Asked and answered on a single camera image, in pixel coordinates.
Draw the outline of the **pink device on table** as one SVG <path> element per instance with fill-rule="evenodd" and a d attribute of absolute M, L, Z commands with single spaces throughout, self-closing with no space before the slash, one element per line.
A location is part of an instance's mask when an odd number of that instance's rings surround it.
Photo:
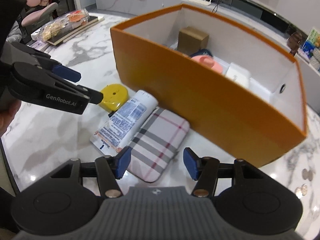
<path fill-rule="evenodd" d="M 50 44 L 46 43 L 46 42 L 42 42 L 42 41 L 33 41 L 31 40 L 30 42 L 27 43 L 27 46 L 39 50 L 41 52 L 44 52 L 49 46 Z"/>

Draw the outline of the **pink office chair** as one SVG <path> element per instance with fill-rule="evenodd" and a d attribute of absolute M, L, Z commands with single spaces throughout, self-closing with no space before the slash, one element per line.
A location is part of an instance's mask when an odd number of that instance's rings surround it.
<path fill-rule="evenodd" d="M 24 42 L 21 28 L 27 31 L 28 35 L 43 24 L 58 17 L 57 9 L 59 3 L 55 0 L 27 0 L 25 6 L 25 17 L 21 23 L 17 21 L 7 36 L 7 42 Z"/>

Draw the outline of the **orange cardboard storage box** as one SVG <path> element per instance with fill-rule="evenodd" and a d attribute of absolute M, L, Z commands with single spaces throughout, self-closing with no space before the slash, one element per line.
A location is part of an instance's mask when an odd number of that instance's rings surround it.
<path fill-rule="evenodd" d="M 181 29 L 208 34 L 214 56 L 247 69 L 269 99 L 171 49 Z M 307 136 L 306 96 L 298 61 L 253 29 L 227 17 L 176 5 L 111 28 L 123 84 L 159 104 L 236 158 L 261 167 Z"/>

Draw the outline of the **clear box of pellets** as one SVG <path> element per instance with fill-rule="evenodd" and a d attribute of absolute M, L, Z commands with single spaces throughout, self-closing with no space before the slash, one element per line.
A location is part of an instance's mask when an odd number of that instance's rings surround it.
<path fill-rule="evenodd" d="M 270 103 L 272 93 L 252 77 L 249 81 L 249 90 L 266 103 Z"/>

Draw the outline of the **dark shampoo bottle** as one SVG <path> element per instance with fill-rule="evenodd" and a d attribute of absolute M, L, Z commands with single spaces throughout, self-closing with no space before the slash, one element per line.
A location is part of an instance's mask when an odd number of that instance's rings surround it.
<path fill-rule="evenodd" d="M 211 51 L 208 49 L 200 49 L 197 52 L 191 54 L 190 57 L 203 56 L 203 55 L 213 57 Z"/>

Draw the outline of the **gold cardboard box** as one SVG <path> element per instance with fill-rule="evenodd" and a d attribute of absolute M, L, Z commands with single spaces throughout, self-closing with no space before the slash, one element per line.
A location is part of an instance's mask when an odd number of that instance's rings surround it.
<path fill-rule="evenodd" d="M 185 27 L 179 31 L 177 50 L 186 55 L 207 48 L 209 35 L 193 27 Z"/>

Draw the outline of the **snack package in plastic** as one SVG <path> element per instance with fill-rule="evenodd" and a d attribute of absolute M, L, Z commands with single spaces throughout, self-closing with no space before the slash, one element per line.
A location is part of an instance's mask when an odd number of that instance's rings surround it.
<path fill-rule="evenodd" d="M 89 13 L 86 9 L 68 12 L 43 25 L 40 29 L 38 40 L 48 41 L 59 34 L 65 34 L 70 30 L 85 25 L 88 21 Z"/>

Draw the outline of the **pink cup-shaped container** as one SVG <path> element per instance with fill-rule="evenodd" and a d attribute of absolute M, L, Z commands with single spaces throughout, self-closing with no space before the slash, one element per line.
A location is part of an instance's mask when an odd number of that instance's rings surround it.
<path fill-rule="evenodd" d="M 223 73 L 223 67 L 221 66 L 221 64 L 219 64 L 216 60 L 214 60 L 213 57 L 209 55 L 197 55 L 193 56 L 191 59 L 193 61 L 196 61 L 197 63 L 205 65 L 206 67 L 219 74 Z"/>

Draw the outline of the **white lotion tube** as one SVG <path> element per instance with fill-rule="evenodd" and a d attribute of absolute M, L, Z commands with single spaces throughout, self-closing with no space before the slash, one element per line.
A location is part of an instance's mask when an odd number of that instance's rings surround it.
<path fill-rule="evenodd" d="M 139 90 L 91 137 L 91 143 L 104 155 L 115 156 L 127 146 L 158 105 L 157 99 Z"/>

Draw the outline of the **white rectangular box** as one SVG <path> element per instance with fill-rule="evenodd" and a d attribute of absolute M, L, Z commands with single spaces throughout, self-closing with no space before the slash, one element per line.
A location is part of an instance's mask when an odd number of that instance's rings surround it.
<path fill-rule="evenodd" d="M 229 65 L 225 77 L 245 89 L 249 89 L 250 87 L 251 73 L 246 68 L 243 68 L 234 62 Z"/>

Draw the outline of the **black book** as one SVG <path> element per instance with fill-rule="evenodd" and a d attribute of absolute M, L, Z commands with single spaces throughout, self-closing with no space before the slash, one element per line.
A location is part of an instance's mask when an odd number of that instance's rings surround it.
<path fill-rule="evenodd" d="M 75 37 L 76 35 L 84 32 L 88 28 L 98 24 L 99 22 L 102 22 L 104 20 L 103 16 L 90 16 L 89 20 L 86 24 L 81 25 L 73 30 L 69 30 L 63 34 L 59 33 L 56 36 L 50 38 L 46 42 L 52 46 L 57 46 L 63 42 L 69 41 L 71 38 Z"/>

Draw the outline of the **silver coin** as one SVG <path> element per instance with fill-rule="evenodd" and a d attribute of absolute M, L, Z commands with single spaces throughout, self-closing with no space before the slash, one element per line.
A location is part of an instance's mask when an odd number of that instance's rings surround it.
<path fill-rule="evenodd" d="M 309 178 L 309 170 L 307 170 L 306 168 L 304 168 L 302 170 L 302 177 L 304 180 L 307 180 Z"/>
<path fill-rule="evenodd" d="M 311 170 L 308 172 L 308 180 L 309 181 L 313 180 L 313 172 Z"/>
<path fill-rule="evenodd" d="M 295 189 L 295 195 L 296 195 L 299 199 L 301 199 L 301 198 L 303 197 L 303 192 L 302 192 L 302 188 L 301 188 L 301 187 L 297 187 L 297 188 Z"/>
<path fill-rule="evenodd" d="M 301 186 L 301 192 L 302 192 L 302 194 L 303 194 L 304 196 L 307 194 L 307 192 L 308 192 L 308 186 L 307 186 L 306 184 L 303 184 L 303 185 Z"/>

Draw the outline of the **yellow round tape measure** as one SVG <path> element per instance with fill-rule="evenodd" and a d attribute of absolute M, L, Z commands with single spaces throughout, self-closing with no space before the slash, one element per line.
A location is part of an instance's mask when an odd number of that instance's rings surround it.
<path fill-rule="evenodd" d="M 103 99 L 98 105 L 107 112 L 117 111 L 129 99 L 127 88 L 117 83 L 104 87 L 100 92 Z"/>

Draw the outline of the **plaid glasses case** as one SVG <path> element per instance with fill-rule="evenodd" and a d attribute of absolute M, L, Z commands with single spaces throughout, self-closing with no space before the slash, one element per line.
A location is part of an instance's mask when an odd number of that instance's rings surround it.
<path fill-rule="evenodd" d="M 188 134 L 189 122 L 157 107 L 129 143 L 128 171 L 146 183 L 159 179 Z"/>

